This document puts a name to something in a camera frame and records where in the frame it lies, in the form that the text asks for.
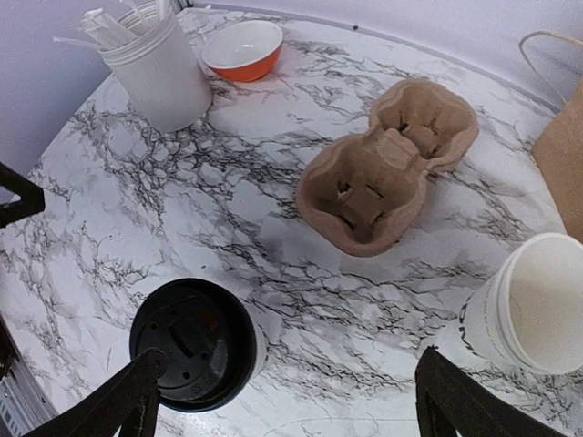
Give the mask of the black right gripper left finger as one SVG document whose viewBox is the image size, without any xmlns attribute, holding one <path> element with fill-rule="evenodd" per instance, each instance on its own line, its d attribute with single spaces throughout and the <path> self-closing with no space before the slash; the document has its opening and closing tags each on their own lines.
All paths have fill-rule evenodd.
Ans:
<svg viewBox="0 0 583 437">
<path fill-rule="evenodd" d="M 30 436 L 152 436 L 159 410 L 162 352 L 148 349 L 78 405 Z"/>
</svg>

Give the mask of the white utensil holder cup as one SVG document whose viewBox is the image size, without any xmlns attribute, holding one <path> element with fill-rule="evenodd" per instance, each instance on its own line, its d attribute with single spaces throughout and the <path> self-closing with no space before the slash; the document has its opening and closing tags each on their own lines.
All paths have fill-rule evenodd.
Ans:
<svg viewBox="0 0 583 437">
<path fill-rule="evenodd" d="M 141 35 L 99 54 L 151 126 L 160 132 L 177 131 L 207 112 L 212 102 L 210 84 L 177 16 L 169 12 L 159 21 L 155 3 L 145 4 L 141 10 L 149 30 L 136 13 L 129 12 L 119 23 Z"/>
</svg>

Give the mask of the orange white bowl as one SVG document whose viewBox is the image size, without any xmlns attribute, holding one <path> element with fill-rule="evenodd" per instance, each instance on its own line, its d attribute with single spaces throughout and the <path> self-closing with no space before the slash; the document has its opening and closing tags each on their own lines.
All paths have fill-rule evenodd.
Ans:
<svg viewBox="0 0 583 437">
<path fill-rule="evenodd" d="M 282 29 L 266 20 L 248 20 L 215 33 L 202 51 L 204 64 L 231 82 L 250 83 L 267 76 L 282 51 Z"/>
</svg>

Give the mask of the cardboard cup carrier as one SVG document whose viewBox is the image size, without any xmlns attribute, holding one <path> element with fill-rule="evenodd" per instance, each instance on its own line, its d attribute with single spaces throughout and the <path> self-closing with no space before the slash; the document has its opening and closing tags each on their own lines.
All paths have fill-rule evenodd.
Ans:
<svg viewBox="0 0 583 437">
<path fill-rule="evenodd" d="M 297 187 L 303 220 L 342 252 L 386 252 L 423 209 L 427 178 L 450 171 L 479 133 L 475 110 L 429 80 L 402 80 L 372 105 L 368 129 L 338 138 Z"/>
</svg>

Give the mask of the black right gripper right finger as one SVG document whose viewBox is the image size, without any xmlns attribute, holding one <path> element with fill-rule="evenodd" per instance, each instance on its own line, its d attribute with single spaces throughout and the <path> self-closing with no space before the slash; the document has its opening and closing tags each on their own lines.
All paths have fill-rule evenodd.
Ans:
<svg viewBox="0 0 583 437">
<path fill-rule="evenodd" d="M 415 369 L 417 422 L 422 436 L 515 436 L 510 406 L 434 347 Z"/>
</svg>

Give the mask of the brown paper bag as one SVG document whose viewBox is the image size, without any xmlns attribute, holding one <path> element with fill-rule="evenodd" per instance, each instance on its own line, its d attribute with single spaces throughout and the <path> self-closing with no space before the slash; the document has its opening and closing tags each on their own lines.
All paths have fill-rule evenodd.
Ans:
<svg viewBox="0 0 583 437">
<path fill-rule="evenodd" d="M 532 155 L 556 204 L 567 234 L 582 240 L 582 86 L 550 122 Z"/>
</svg>

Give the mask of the white plastic utensils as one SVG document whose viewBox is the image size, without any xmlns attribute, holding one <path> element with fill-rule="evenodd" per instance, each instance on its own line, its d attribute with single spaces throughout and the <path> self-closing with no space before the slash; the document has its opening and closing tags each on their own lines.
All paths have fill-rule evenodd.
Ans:
<svg viewBox="0 0 583 437">
<path fill-rule="evenodd" d="M 147 5 L 138 5 L 135 1 L 122 1 L 122 4 L 130 8 L 128 19 L 136 18 L 137 27 L 130 29 L 130 24 L 123 24 L 122 19 L 113 18 L 103 8 L 85 12 L 77 29 L 92 38 L 92 42 L 53 36 L 55 43 L 81 46 L 93 50 L 111 51 L 136 41 L 140 36 L 153 30 L 162 20 L 170 15 L 173 7 L 170 1 L 154 1 Z"/>
</svg>

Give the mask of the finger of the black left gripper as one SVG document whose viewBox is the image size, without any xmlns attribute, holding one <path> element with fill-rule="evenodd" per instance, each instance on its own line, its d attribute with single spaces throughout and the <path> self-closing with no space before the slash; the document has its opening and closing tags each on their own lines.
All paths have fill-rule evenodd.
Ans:
<svg viewBox="0 0 583 437">
<path fill-rule="evenodd" d="M 32 217 L 45 210 L 45 193 L 42 188 L 27 180 L 4 163 L 1 168 L 1 187 L 18 196 L 17 201 L 1 204 L 0 227 Z"/>
</svg>

